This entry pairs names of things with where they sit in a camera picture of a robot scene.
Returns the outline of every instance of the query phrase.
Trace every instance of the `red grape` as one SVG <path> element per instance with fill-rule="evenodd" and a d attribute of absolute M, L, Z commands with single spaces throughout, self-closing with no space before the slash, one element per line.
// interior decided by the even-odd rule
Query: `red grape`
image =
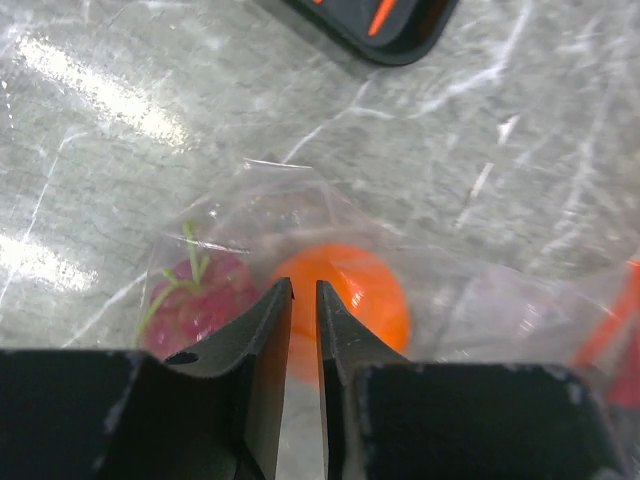
<path fill-rule="evenodd" d="M 213 251 L 199 262 L 208 262 L 196 282 L 191 261 L 171 269 L 151 293 L 151 307 L 143 322 L 142 344 L 166 358 L 215 333 L 244 313 L 260 297 L 247 265 L 236 255 Z M 154 302 L 161 302 L 154 307 Z"/>

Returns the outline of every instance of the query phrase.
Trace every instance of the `clear plastic bag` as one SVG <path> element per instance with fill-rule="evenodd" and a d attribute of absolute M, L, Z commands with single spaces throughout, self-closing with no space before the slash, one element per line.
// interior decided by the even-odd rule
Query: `clear plastic bag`
<path fill-rule="evenodd" d="M 296 285 L 313 288 L 316 278 L 304 277 L 316 269 L 360 321 L 411 360 L 578 368 L 615 404 L 630 458 L 640 458 L 639 423 L 630 420 L 640 417 L 637 265 L 569 283 L 456 258 L 377 225 L 306 167 L 247 162 L 211 191 L 167 226 L 154 248 L 143 347 L 166 357 L 249 308 L 277 275 L 300 277 L 294 292 Z M 289 365 L 315 358 L 315 329 L 308 327 L 294 318 Z M 278 478 L 322 478 L 317 391 L 308 385 L 314 372 L 293 373 Z"/>

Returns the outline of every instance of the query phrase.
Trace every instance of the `grape stem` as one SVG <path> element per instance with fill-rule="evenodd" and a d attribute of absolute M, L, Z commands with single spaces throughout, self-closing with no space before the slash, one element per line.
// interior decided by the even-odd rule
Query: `grape stem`
<path fill-rule="evenodd" d="M 162 276 L 167 279 L 169 285 L 153 300 L 147 310 L 147 313 L 140 321 L 138 333 L 136 335 L 138 340 L 140 340 L 140 337 L 151 323 L 153 316 L 160 307 L 162 307 L 162 304 L 167 300 L 167 298 L 169 298 L 169 295 L 180 288 L 186 288 L 192 293 L 198 293 L 200 291 L 200 282 L 207 270 L 207 267 L 209 266 L 209 263 L 211 262 L 211 257 L 209 257 L 209 255 L 203 255 L 202 260 L 198 260 L 198 249 L 196 247 L 198 242 L 195 235 L 195 223 L 190 220 L 184 222 L 182 225 L 182 231 L 184 232 L 185 240 L 187 241 L 187 249 L 189 250 L 189 263 L 191 264 L 192 278 L 191 280 L 178 280 L 178 277 L 176 277 L 176 274 L 170 268 L 162 270 Z"/>

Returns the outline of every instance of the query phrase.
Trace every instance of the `gray marble surface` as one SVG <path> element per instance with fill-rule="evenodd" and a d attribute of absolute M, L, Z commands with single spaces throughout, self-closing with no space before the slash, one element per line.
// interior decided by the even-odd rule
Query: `gray marble surface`
<path fill-rule="evenodd" d="M 462 0 L 430 55 L 385 69 L 280 0 L 2 0 L 0 342 L 125 345 L 155 229 L 244 158 L 313 166 L 475 258 L 561 278 L 623 262 L 639 8 Z"/>

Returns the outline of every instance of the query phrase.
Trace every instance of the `orange ball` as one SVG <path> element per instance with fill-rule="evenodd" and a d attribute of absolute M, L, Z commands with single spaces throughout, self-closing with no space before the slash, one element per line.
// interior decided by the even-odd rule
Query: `orange ball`
<path fill-rule="evenodd" d="M 326 280 L 349 313 L 389 347 L 402 352 L 409 341 L 409 307 L 402 287 L 376 255 L 351 245 L 310 247 L 278 266 L 272 282 L 293 284 L 289 369 L 298 380 L 318 383 L 316 282 Z"/>

